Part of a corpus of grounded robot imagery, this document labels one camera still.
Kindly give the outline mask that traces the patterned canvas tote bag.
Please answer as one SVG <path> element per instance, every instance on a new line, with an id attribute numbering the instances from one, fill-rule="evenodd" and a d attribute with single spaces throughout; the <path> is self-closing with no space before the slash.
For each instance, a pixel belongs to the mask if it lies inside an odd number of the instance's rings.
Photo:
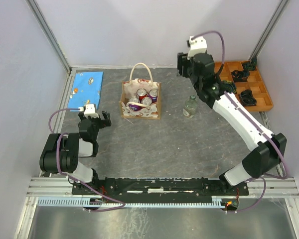
<path id="1" fill-rule="evenodd" d="M 134 78 L 133 73 L 137 66 L 144 66 L 149 74 L 149 79 Z M 139 111 L 133 111 L 128 106 L 129 98 L 136 96 L 136 91 L 139 88 L 146 89 L 147 93 L 151 89 L 158 89 L 158 98 L 155 103 L 150 106 L 145 106 L 141 102 L 135 103 L 142 108 Z M 150 119 L 159 120 L 161 118 L 161 83 L 153 80 L 152 73 L 145 63 L 137 63 L 133 66 L 130 72 L 129 79 L 122 81 L 122 94 L 119 101 L 121 117 L 134 119 Z"/>

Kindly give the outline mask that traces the clear glass beverage bottle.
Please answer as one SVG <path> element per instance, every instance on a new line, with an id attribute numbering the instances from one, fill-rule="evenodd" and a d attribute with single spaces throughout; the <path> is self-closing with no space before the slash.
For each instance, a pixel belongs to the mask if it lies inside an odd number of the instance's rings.
<path id="1" fill-rule="evenodd" d="M 196 96 L 191 95 L 184 104 L 183 115 L 187 118 L 192 118 L 196 113 L 197 101 Z"/>

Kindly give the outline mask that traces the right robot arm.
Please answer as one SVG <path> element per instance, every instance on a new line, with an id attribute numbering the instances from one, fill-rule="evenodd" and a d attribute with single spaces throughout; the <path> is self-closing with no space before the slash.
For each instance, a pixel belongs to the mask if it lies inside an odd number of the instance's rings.
<path id="1" fill-rule="evenodd" d="M 241 163 L 220 176 L 218 184 L 223 194 L 230 195 L 238 184 L 268 175 L 283 163 L 286 137 L 265 128 L 240 104 L 229 84 L 220 79 L 220 72 L 215 71 L 210 54 L 178 53 L 177 69 L 181 76 L 191 80 L 199 99 L 233 127 L 250 151 Z"/>

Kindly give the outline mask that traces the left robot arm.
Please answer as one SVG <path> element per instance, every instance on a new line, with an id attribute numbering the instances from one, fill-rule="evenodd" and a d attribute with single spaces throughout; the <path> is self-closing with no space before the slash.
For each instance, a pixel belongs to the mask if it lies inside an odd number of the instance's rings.
<path id="1" fill-rule="evenodd" d="M 83 189 L 89 194 L 96 194 L 100 190 L 98 175 L 94 169 L 80 163 L 79 158 L 97 155 L 99 130 L 112 125 L 110 114 L 102 111 L 102 115 L 103 119 L 79 113 L 78 132 L 67 136 L 51 133 L 39 160 L 40 169 L 52 174 L 65 173 L 83 182 Z"/>

